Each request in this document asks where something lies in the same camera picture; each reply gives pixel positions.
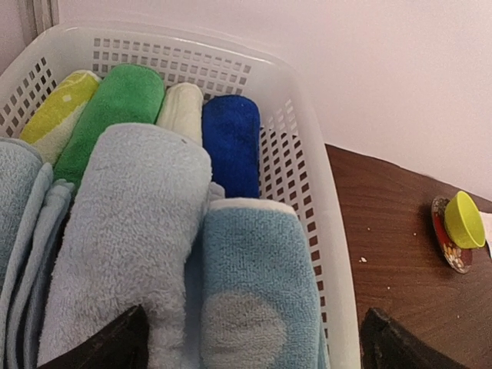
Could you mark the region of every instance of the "white wall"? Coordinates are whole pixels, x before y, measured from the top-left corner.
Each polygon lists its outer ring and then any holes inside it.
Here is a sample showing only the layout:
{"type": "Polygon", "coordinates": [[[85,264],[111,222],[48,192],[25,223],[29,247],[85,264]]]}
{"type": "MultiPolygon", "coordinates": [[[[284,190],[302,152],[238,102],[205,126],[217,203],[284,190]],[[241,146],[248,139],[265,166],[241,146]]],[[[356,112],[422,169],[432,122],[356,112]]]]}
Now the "white wall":
{"type": "Polygon", "coordinates": [[[490,0],[64,0],[59,6],[62,22],[182,27],[275,54],[309,86],[327,142],[492,199],[490,0]]]}
{"type": "Polygon", "coordinates": [[[25,48],[17,0],[2,0],[0,11],[0,74],[25,48]]]}

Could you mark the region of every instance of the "yellow towel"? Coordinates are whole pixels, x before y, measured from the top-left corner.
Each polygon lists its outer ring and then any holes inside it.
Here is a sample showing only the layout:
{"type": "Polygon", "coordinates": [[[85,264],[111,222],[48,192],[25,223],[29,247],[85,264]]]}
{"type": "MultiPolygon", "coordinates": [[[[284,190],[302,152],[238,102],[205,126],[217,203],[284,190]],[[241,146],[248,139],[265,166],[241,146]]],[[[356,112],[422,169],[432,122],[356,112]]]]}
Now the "yellow towel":
{"type": "Polygon", "coordinates": [[[55,165],[101,79],[91,71],[74,71],[39,107],[21,133],[44,162],[55,165]]]}

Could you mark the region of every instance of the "wood grain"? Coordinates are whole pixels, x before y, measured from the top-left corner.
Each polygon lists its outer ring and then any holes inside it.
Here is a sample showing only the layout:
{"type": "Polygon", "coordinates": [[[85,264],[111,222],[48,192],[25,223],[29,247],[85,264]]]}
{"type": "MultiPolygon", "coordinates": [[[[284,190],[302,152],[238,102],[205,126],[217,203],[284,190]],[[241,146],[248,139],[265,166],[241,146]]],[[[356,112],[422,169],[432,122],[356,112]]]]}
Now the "wood grain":
{"type": "MultiPolygon", "coordinates": [[[[486,248],[474,251],[470,272],[458,274],[440,252],[431,223],[432,199],[453,197],[458,189],[385,161],[332,146],[327,151],[359,324],[369,308],[382,308],[454,360],[470,368],[492,367],[490,256],[486,248]]],[[[474,200],[481,211],[492,212],[492,202],[474,200]]]]}

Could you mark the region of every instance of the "basket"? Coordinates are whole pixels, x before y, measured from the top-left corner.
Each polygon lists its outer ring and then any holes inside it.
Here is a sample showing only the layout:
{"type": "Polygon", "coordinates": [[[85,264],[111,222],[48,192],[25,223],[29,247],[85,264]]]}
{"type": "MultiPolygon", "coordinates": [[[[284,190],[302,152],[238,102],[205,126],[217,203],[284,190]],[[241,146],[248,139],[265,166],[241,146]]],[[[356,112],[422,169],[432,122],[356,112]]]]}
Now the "basket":
{"type": "Polygon", "coordinates": [[[189,81],[216,95],[245,95],[261,113],[261,197],[298,213],[311,248],[332,369],[361,367],[344,225],[316,114],[282,61],[240,45],[169,28],[79,22],[50,28],[0,76],[0,136],[18,137],[71,72],[101,77],[120,63],[147,65],[166,86],[189,81]]]}

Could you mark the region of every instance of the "red saucer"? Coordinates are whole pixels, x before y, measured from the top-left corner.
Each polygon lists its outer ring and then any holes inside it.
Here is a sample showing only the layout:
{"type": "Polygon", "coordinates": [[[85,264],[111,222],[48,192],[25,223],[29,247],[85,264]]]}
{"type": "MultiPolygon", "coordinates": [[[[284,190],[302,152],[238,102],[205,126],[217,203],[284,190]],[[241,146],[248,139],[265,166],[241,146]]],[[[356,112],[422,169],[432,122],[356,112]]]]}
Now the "red saucer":
{"type": "Polygon", "coordinates": [[[440,249],[443,251],[444,257],[449,265],[458,273],[466,274],[470,270],[473,253],[471,249],[459,248],[447,235],[446,228],[444,227],[444,210],[448,203],[449,199],[441,196],[436,197],[432,201],[432,224],[436,231],[440,249]]]}

